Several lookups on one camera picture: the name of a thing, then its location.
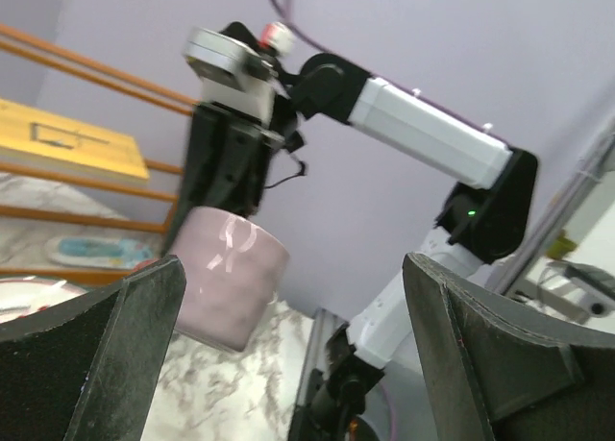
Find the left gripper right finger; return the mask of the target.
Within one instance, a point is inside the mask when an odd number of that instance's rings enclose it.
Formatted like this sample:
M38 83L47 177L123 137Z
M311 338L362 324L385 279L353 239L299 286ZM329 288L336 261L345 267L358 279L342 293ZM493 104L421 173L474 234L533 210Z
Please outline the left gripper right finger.
M403 276L439 439L613 439L613 334L489 292L424 255L406 255Z

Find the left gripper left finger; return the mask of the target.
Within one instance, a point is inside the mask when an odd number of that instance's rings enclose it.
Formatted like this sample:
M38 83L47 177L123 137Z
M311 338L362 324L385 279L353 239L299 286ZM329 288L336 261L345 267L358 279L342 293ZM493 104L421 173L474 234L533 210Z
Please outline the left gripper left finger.
M2 324L2 439L140 439L184 293L167 256Z

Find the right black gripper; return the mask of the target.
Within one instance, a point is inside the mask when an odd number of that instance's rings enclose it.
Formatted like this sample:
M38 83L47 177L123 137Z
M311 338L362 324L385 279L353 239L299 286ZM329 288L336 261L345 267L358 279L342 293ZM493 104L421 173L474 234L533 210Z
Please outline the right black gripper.
M274 104L270 124L212 103L194 107L179 198L162 247L169 249L197 207L247 218L256 213L272 158L281 149L304 146L298 116L287 102Z

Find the purple mug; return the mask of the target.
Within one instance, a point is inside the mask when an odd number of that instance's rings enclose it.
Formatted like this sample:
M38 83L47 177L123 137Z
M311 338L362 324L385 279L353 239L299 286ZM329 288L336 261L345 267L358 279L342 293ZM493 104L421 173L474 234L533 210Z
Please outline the purple mug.
M289 252L272 234L234 213L198 207L170 253L186 286L175 330L228 352L243 352L277 291Z

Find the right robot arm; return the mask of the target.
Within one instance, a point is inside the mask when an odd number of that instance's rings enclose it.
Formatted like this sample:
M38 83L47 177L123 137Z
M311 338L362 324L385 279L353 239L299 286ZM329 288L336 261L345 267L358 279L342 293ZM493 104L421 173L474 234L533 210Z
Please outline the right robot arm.
M326 116L392 150L338 155L334 169L284 197L291 212L283 224L301 249L283 291L306 310L343 300L360 307L333 332L329 367L301 405L304 431L338 438L411 334L404 280L383 278L409 233L403 218L427 227L429 256L469 277L519 247L537 158L331 53L312 56L296 74L283 69L278 52L247 61L200 54L188 63L203 95L192 112L166 248L194 236L209 210L253 216L269 188L275 137L296 152L303 120Z

